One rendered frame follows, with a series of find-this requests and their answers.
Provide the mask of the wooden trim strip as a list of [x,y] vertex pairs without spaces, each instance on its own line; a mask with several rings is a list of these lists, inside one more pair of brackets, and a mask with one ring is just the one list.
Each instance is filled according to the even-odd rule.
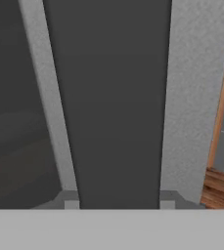
[[216,113],[216,118],[215,118],[215,124],[213,128],[213,137],[212,137],[210,151],[209,151],[208,160],[207,160],[208,169],[212,168],[214,164],[214,159],[216,155],[216,150],[217,150],[217,145],[219,141],[223,118],[224,118],[224,77],[223,77],[223,83],[222,83],[222,88],[220,92],[220,98],[219,98],[219,103],[218,103],[218,108],[217,108],[217,113]]

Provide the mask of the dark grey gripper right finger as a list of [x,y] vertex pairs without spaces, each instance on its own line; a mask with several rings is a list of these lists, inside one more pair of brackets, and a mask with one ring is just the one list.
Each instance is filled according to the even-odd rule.
[[161,210],[187,210],[187,209],[204,209],[203,204],[197,204],[192,201],[186,200],[176,190],[162,190],[159,194],[159,208]]

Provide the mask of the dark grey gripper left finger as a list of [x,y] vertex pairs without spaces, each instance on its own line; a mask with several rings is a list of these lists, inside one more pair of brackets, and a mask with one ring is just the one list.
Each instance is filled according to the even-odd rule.
[[79,209],[79,197],[76,190],[60,191],[54,198],[35,207],[36,210],[73,210]]

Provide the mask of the dark grey sponge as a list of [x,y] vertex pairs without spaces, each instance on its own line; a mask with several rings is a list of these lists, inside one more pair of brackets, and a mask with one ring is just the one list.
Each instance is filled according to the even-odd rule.
[[80,206],[156,209],[172,0],[43,0]]

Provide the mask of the dark grey panel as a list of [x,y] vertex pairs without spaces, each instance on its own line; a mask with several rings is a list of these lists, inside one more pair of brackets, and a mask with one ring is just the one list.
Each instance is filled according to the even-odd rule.
[[30,209],[62,190],[19,0],[0,0],[0,209]]

